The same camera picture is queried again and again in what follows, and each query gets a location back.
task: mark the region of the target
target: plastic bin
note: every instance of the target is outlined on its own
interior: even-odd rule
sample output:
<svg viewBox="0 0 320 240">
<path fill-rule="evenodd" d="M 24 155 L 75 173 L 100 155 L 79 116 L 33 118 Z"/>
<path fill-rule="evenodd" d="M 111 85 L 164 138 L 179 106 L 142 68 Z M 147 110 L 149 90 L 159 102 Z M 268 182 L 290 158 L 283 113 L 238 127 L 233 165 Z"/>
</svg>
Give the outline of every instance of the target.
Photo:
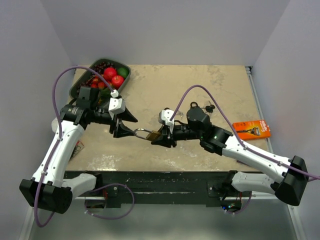
<svg viewBox="0 0 320 240">
<path fill-rule="evenodd" d="M 130 67 L 128 67 L 127 65 L 123 64 L 123 63 L 120 63 L 120 62 L 117 62 L 117 61 L 114 61 L 114 60 L 111 60 L 111 59 L 107 59 L 107 58 L 101 58 L 97 61 L 95 61 L 91 66 L 90 68 L 91 69 L 95 69 L 95 66 L 101 64 L 101 63 L 110 63 L 113 65 L 113 67 L 115 69 L 119 69 L 119 68 L 126 68 L 128 69 L 129 71 L 129 74 L 128 76 L 124 79 L 124 82 L 123 84 L 119 87 L 119 89 L 117 90 L 119 93 L 122 91 L 122 89 L 124 89 L 124 87 L 126 86 L 126 84 L 128 83 L 129 79 L 130 79 L 130 75 L 131 75 L 131 69 Z M 82 74 L 82 76 L 78 79 L 78 81 L 76 81 L 76 83 L 71 87 L 70 91 L 69 91 L 69 95 L 71 98 L 75 99 L 78 97 L 79 95 L 79 92 L 78 90 L 80 89 L 80 85 L 81 83 L 85 83 L 86 81 L 88 81 L 91 77 L 93 76 L 93 74 L 90 72 L 90 71 L 85 71 L 84 74 Z"/>
</svg>

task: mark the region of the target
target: wall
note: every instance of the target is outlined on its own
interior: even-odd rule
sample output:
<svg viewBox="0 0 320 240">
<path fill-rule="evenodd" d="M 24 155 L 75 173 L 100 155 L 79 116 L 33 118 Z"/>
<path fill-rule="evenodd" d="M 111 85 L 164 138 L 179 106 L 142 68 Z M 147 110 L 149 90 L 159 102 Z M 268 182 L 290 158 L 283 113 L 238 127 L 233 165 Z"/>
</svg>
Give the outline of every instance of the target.
<svg viewBox="0 0 320 240">
<path fill-rule="evenodd" d="M 289 0 L 41 0 L 74 64 L 252 66 Z"/>
<path fill-rule="evenodd" d="M 0 3 L 0 233 L 16 240 L 28 204 L 19 191 L 52 140 L 54 78 L 71 62 L 39 0 Z M 67 100 L 71 74 L 57 89 Z"/>
<path fill-rule="evenodd" d="M 320 1 L 291 0 L 260 57 L 253 79 L 277 154 L 305 159 L 320 175 Z M 309 240 L 320 239 L 320 184 L 311 182 L 299 207 Z"/>
</svg>

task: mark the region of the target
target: wooden table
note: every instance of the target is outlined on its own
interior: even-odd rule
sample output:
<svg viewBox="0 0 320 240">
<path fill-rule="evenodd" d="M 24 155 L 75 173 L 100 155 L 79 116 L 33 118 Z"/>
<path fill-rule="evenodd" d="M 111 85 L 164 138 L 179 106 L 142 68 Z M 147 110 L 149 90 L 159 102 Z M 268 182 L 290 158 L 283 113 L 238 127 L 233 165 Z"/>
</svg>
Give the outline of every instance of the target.
<svg viewBox="0 0 320 240">
<path fill-rule="evenodd" d="M 121 92 L 126 106 L 138 123 L 124 122 L 132 130 L 145 128 L 158 130 L 159 112 L 164 108 L 174 110 L 182 95 L 191 85 L 205 86 L 216 98 L 229 120 L 234 122 L 258 120 L 259 115 L 244 66 L 229 65 L 130 65 L 130 81 Z M 83 74 L 75 72 L 74 82 Z M 190 102 L 201 107 L 208 105 L 209 97 L 195 88 L 185 98 L 180 111 L 187 122 Z M 211 122 L 231 130 L 217 109 Z M 84 149 L 72 158 L 69 171 L 254 171 L 236 160 L 205 151 L 198 140 L 179 141 L 176 148 L 151 145 L 149 141 L 134 136 L 113 138 L 109 126 L 91 124 L 81 141 Z M 250 141 L 267 149 L 264 139 Z"/>
</svg>

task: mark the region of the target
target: purple cable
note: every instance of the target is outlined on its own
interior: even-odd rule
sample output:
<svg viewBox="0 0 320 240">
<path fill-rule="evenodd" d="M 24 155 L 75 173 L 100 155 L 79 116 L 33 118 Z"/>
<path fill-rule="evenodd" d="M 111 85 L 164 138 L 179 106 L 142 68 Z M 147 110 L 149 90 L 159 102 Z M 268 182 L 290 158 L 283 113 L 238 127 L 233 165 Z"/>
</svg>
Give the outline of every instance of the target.
<svg viewBox="0 0 320 240">
<path fill-rule="evenodd" d="M 131 191 L 131 189 L 129 187 L 127 187 L 126 185 L 124 184 L 121 184 L 121 183 L 111 183 L 111 184 L 108 184 L 108 185 L 105 185 L 105 186 L 102 186 L 102 187 L 99 187 L 97 189 L 94 189 L 92 191 L 88 191 L 88 193 L 93 193 L 93 192 L 96 192 L 96 191 L 100 191 L 102 189 L 105 189 L 105 188 L 108 188 L 108 187 L 112 187 L 112 186 L 121 186 L 121 187 L 124 187 L 126 189 L 128 189 L 128 191 L 130 192 L 131 196 L 132 196 L 132 205 L 130 207 L 130 209 L 125 213 L 125 214 L 122 214 L 120 216 L 115 216 L 115 217 L 108 217 L 108 216 L 100 216 L 100 215 L 96 215 L 92 212 L 90 212 L 87 208 L 87 204 L 84 204 L 84 208 L 85 208 L 85 213 L 88 213 L 89 215 L 93 216 L 93 217 L 96 217 L 96 218 L 99 218 L 99 219 L 105 219 L 105 220 L 117 220 L 117 219 L 122 219 L 123 217 L 127 216 L 131 211 L 132 209 L 134 208 L 135 206 L 135 196 L 134 196 L 134 193 Z"/>
<path fill-rule="evenodd" d="M 248 198 L 248 201 L 246 201 L 245 205 L 238 211 L 235 211 L 235 212 L 229 212 L 229 211 L 226 211 L 227 214 L 232 214 L 232 215 L 236 215 L 236 214 L 240 214 L 242 213 L 248 206 L 249 206 L 249 203 L 251 201 L 251 197 L 252 197 L 252 192 L 250 192 L 250 196 Z"/>
<path fill-rule="evenodd" d="M 58 112 L 58 108 L 57 108 L 57 103 L 56 103 L 56 87 L 57 87 L 57 83 L 59 81 L 59 79 L 61 78 L 61 76 L 63 74 L 65 74 L 66 72 L 72 70 L 72 69 L 84 69 L 84 70 L 87 70 L 93 74 L 95 74 L 96 76 L 98 76 L 105 84 L 106 86 L 110 89 L 111 92 L 113 92 L 113 88 L 110 86 L 110 84 L 99 74 L 97 73 L 96 71 L 92 70 L 91 68 L 89 67 L 86 67 L 86 66 L 72 66 L 72 67 L 69 67 L 67 68 L 66 70 L 64 70 L 62 73 L 60 73 L 60 75 L 56 78 L 56 80 L 54 81 L 53 83 L 53 87 L 52 87 L 52 104 L 53 104 L 53 109 L 54 109 L 54 113 L 55 113 L 55 116 L 56 116 L 56 119 L 58 121 L 58 129 L 59 129 L 59 134 L 58 134 L 58 139 L 56 141 L 56 143 L 54 144 L 49 156 L 48 156 L 48 159 L 46 160 L 45 164 L 44 164 L 44 167 L 43 167 L 43 172 L 46 172 L 47 169 L 48 169 L 48 166 L 49 166 L 49 163 L 60 143 L 60 139 L 62 138 L 62 124 L 61 124 L 61 119 L 59 117 L 59 112 Z M 39 221 L 39 217 L 38 217 L 38 203 L 39 203 L 39 195 L 40 195 L 40 190 L 41 190 L 41 185 L 42 183 L 44 182 L 44 178 L 45 178 L 45 173 L 42 173 L 41 174 L 41 177 L 40 177 L 40 180 L 39 180 L 39 183 L 38 183 L 38 186 L 36 188 L 36 192 L 35 192 L 35 198 L 34 198 L 34 220 L 35 220 L 35 223 L 38 225 L 38 227 L 40 228 L 43 228 L 45 227 L 49 221 L 51 220 L 52 216 L 54 215 L 54 212 L 51 213 L 51 215 L 49 216 L 49 218 L 45 221 L 45 223 L 41 223 Z"/>
<path fill-rule="evenodd" d="M 232 126 L 231 122 L 228 120 L 227 116 L 224 114 L 224 112 L 222 111 L 222 109 L 221 109 L 220 106 L 218 105 L 218 103 L 217 103 L 217 101 L 215 100 L 215 98 L 214 98 L 214 97 L 211 95 L 211 93 L 210 93 L 204 86 L 202 86 L 202 85 L 198 85 L 198 84 L 193 85 L 193 86 L 189 87 L 189 88 L 185 91 L 185 93 L 183 94 L 181 100 L 179 101 L 178 105 L 176 106 L 176 108 L 175 108 L 175 110 L 174 110 L 174 113 L 173 113 L 172 117 L 170 118 L 170 121 L 172 121 L 172 119 L 175 117 L 175 115 L 177 114 L 177 112 L 178 112 L 178 110 L 179 110 L 182 102 L 184 101 L 186 95 L 187 95 L 188 92 L 189 92 L 191 89 L 193 89 L 193 88 L 201 88 L 201 89 L 203 89 L 203 90 L 210 96 L 210 98 L 211 98 L 212 101 L 214 102 L 215 106 L 218 108 L 219 112 L 221 113 L 221 115 L 223 116 L 223 118 L 225 119 L 225 121 L 228 123 L 229 127 L 232 129 L 232 131 L 233 131 L 236 139 L 238 140 L 239 144 L 240 144 L 242 147 L 246 148 L 249 152 L 251 152 L 251 153 L 253 153 L 253 154 L 256 154 L 256 155 L 258 155 L 258 156 L 260 156 L 260 157 L 262 157 L 262 158 L 265 158 L 265 159 L 270 160 L 270 161 L 272 161 L 272 162 L 274 162 L 274 163 L 276 163 L 276 164 L 285 166 L 285 167 L 288 168 L 288 169 L 291 169 L 291 170 L 293 170 L 293 171 L 296 171 L 296 172 L 298 172 L 298 173 L 300 173 L 300 174 L 303 174 L 303 175 L 305 175 L 305 176 L 308 176 L 308 177 L 312 178 L 312 179 L 309 179 L 309 182 L 312 182 L 312 181 L 314 181 L 314 180 L 320 180 L 320 176 L 317 176 L 317 175 L 314 175 L 314 174 L 311 174 L 311 173 L 308 173 L 308 172 L 305 172 L 305 171 L 301 171 L 300 169 L 297 169 L 297 168 L 292 167 L 292 166 L 290 166 L 290 165 L 287 165 L 287 164 L 285 164 L 285 163 L 281 163 L 280 161 L 275 160 L 275 159 L 273 159 L 272 157 L 266 156 L 266 155 L 264 155 L 264 154 L 262 154 L 262 153 L 260 153 L 260 152 L 257 152 L 257 151 L 255 151 L 255 150 L 249 148 L 249 147 L 246 147 L 246 145 L 245 145 L 245 144 L 243 143 L 243 141 L 240 139 L 237 131 L 234 129 L 234 127 Z"/>
</svg>

